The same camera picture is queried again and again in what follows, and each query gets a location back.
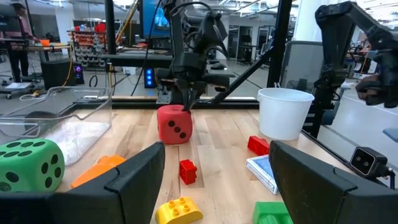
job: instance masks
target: computer tower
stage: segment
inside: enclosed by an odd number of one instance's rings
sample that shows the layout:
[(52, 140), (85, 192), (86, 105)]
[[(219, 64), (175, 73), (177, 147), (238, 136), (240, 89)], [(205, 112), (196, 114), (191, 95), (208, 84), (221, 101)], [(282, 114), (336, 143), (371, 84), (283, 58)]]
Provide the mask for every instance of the computer tower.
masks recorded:
[(155, 71), (153, 68), (143, 68), (144, 75), (144, 88), (156, 88)]
[(75, 70), (73, 67), (70, 69), (70, 58), (42, 62), (41, 66), (46, 90), (52, 87), (62, 86), (65, 80), (67, 80), (65, 86), (76, 85)]
[(74, 62), (73, 63), (73, 71), (75, 72), (76, 85), (84, 84), (85, 78), (83, 76), (83, 68), (81, 67), (81, 63)]

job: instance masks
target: yellow lego brick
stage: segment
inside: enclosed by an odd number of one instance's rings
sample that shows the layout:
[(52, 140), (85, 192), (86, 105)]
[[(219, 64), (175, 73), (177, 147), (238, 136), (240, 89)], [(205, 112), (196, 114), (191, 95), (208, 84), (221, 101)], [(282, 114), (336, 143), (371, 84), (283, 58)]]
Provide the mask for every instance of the yellow lego brick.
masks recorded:
[(155, 214), (157, 224), (186, 224), (203, 218), (190, 197), (180, 197), (159, 207)]

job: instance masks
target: ceiling light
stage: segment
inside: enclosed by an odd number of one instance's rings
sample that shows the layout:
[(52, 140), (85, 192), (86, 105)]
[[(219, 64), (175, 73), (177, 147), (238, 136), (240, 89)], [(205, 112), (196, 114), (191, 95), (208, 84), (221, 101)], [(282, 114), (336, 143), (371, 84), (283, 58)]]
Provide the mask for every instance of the ceiling light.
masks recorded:
[(218, 3), (219, 5), (225, 4), (227, 2), (229, 2), (230, 0), (222, 0), (220, 3)]
[(247, 4), (247, 5), (244, 5), (243, 7), (241, 7), (240, 9), (238, 9), (238, 10), (232, 12), (232, 13), (234, 14), (235, 12), (239, 12), (240, 10), (242, 10), (242, 9), (244, 9), (244, 8), (247, 8), (247, 7), (249, 7), (249, 6), (252, 6), (252, 5), (254, 5), (255, 3), (259, 2), (259, 1), (262, 1), (262, 0), (255, 0), (255, 1), (253, 1), (252, 3), (249, 3), (249, 4)]
[(252, 13), (250, 13), (250, 14), (246, 14), (246, 15), (244, 15), (244, 16), (241, 16), (241, 18), (244, 18), (244, 17), (247, 17), (247, 16), (252, 16), (252, 15), (254, 15), (254, 14), (257, 14), (257, 13), (260, 13), (260, 12), (264, 12), (264, 11), (273, 9), (273, 8), (275, 8), (275, 7), (278, 7), (278, 4), (275, 4), (275, 5), (269, 6), (269, 7), (265, 7), (264, 9), (257, 10), (256, 12), (252, 12)]

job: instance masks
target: red lego brick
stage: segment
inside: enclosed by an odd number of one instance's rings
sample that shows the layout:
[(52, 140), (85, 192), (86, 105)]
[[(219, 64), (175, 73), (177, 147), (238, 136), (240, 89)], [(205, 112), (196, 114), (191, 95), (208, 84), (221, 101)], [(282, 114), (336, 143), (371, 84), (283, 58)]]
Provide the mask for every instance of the red lego brick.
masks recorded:
[(250, 136), (248, 148), (250, 149), (250, 151), (256, 153), (258, 156), (269, 154), (269, 144), (267, 140), (261, 139), (257, 136)]
[(189, 159), (185, 159), (180, 161), (180, 177), (184, 181), (185, 184), (195, 183), (195, 179), (197, 178), (197, 167), (193, 165)]

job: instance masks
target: monitor screen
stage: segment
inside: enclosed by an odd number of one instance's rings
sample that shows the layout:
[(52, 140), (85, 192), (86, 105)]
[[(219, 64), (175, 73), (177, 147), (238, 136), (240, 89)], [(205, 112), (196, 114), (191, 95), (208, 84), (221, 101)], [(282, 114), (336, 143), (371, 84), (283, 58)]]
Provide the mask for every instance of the monitor screen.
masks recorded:
[(0, 32), (19, 32), (21, 28), (14, 7), (0, 4)]
[(140, 2), (140, 23), (142, 30), (142, 38), (148, 38), (150, 26), (155, 16), (154, 25), (152, 26), (151, 38), (170, 37), (170, 24), (164, 17), (164, 11), (159, 6), (156, 10), (158, 0), (141, 0)]

